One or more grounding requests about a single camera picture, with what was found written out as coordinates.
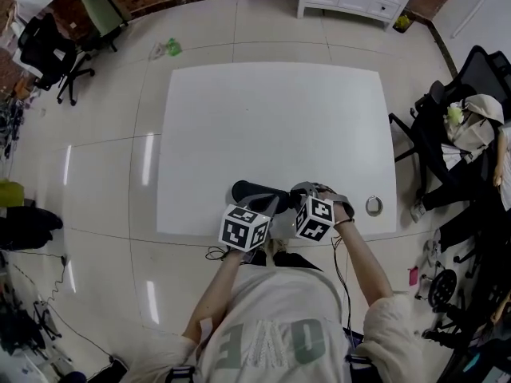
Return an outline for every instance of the yellow object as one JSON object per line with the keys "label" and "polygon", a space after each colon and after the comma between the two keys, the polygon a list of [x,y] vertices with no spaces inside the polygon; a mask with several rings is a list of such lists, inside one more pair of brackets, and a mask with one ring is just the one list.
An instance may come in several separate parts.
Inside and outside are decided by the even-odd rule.
{"label": "yellow object", "polygon": [[0,180],[0,207],[17,207],[23,205],[25,189],[20,183]]}

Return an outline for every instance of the white wall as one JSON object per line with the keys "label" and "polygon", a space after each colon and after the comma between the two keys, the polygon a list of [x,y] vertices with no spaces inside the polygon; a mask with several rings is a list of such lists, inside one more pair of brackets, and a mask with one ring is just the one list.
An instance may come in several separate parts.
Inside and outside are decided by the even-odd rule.
{"label": "white wall", "polygon": [[433,19],[458,70],[474,45],[502,51],[511,61],[511,0],[486,0],[465,28],[452,38],[480,0],[448,0]]}

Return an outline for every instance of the white t-shirt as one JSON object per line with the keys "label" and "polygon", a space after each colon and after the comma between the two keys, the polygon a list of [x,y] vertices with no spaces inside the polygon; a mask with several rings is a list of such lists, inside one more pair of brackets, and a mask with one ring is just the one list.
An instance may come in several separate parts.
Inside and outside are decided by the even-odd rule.
{"label": "white t-shirt", "polygon": [[[339,296],[321,271],[242,266],[228,313],[201,354],[194,381],[350,382],[345,356],[351,347],[340,320]],[[383,382],[425,380],[406,298],[375,302],[364,335],[355,354],[369,357]],[[195,364],[195,348],[176,335],[149,342],[121,383],[164,383],[173,366]]]}
{"label": "white t-shirt", "polygon": [[504,209],[508,211],[511,208],[511,122],[501,126],[500,130],[505,135],[507,143],[502,168],[501,198]]}

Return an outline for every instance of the metal ring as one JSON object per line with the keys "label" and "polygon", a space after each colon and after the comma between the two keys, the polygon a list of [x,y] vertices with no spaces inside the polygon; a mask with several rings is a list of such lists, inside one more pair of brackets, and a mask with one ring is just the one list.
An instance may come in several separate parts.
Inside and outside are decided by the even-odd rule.
{"label": "metal ring", "polygon": [[[378,210],[376,210],[376,211],[372,211],[372,210],[369,209],[369,205],[370,205],[370,203],[373,200],[376,200],[376,202],[378,203]],[[382,210],[383,210],[382,199],[380,199],[376,195],[372,195],[369,199],[367,199],[367,201],[366,201],[366,212],[367,212],[368,215],[370,215],[371,217],[376,217],[377,215],[382,214]]]}

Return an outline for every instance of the person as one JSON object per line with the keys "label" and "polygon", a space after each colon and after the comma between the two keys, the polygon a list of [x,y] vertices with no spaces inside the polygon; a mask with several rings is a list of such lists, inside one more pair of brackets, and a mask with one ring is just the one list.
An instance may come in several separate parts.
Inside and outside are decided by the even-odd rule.
{"label": "person", "polygon": [[[323,198],[330,194],[321,193]],[[357,381],[351,378],[348,354],[356,356],[348,359],[362,361],[354,369],[377,370],[374,380],[362,381],[425,381],[409,301],[393,295],[340,204],[335,204],[335,220],[369,305],[364,341],[355,351],[341,325],[334,283],[302,256],[287,253],[285,243],[272,240],[275,267],[265,266],[263,251],[257,251],[255,265],[243,266],[242,251],[228,252],[183,335],[159,348],[145,348],[122,383],[163,383],[172,376],[190,381],[186,373],[192,370],[193,381],[222,383]],[[184,367],[195,363],[195,369]]]}
{"label": "person", "polygon": [[489,229],[497,239],[506,237],[511,220],[511,123],[499,128],[497,160],[491,183],[485,182],[479,172],[482,158],[471,164],[460,162],[451,171],[462,178],[461,186],[452,189],[443,184],[418,200],[410,209],[412,220],[417,223],[427,211],[457,201],[470,201],[470,205],[439,227],[432,239],[426,242],[428,262],[434,265],[438,256],[447,248],[462,243],[476,232]]}

